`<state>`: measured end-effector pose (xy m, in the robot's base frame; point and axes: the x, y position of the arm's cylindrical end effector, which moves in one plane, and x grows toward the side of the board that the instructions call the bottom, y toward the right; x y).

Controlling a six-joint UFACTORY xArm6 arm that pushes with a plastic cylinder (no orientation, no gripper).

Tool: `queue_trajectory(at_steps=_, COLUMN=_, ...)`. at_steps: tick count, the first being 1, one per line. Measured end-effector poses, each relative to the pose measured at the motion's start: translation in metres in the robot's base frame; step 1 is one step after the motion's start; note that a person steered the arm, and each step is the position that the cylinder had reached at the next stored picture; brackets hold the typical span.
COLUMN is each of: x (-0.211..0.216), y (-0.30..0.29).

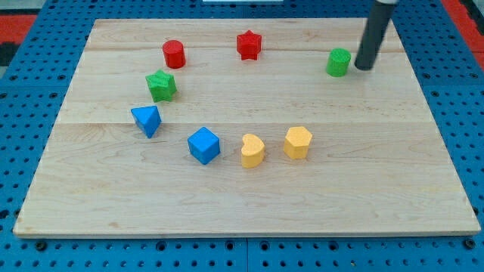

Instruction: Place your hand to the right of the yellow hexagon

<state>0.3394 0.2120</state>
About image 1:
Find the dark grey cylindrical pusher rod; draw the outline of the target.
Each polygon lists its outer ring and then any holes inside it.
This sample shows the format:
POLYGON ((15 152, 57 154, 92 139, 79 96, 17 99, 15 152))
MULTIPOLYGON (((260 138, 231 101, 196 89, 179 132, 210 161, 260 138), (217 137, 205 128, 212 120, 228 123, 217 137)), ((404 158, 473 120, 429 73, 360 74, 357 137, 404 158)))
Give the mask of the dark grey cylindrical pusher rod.
POLYGON ((355 67, 368 71, 374 67, 398 0, 373 0, 365 29, 355 58, 355 67))

